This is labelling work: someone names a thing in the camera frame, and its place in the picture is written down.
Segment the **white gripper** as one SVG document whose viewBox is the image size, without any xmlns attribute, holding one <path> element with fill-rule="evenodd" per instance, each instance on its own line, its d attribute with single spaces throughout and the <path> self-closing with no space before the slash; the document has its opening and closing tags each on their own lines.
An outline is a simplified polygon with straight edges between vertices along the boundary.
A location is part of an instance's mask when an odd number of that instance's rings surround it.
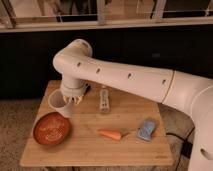
<svg viewBox="0 0 213 171">
<path fill-rule="evenodd" d="M 63 94 L 64 102 L 69 102 L 69 97 L 75 97 L 74 103 L 79 104 L 82 101 L 82 95 L 85 93 L 86 81 L 74 77 L 63 76 L 60 90 Z"/>
</svg>

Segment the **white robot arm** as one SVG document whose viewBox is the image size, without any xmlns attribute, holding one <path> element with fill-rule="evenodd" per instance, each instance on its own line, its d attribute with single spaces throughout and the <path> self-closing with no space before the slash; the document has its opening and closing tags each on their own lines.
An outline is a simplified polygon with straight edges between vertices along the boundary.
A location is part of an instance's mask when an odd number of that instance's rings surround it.
<svg viewBox="0 0 213 171">
<path fill-rule="evenodd" d="M 72 41 L 53 58 L 68 99 L 84 95 L 88 81 L 97 82 L 173 107 L 195 125 L 188 171 L 213 171 L 213 79 L 179 71 L 106 62 L 92 57 L 83 39 Z"/>
</svg>

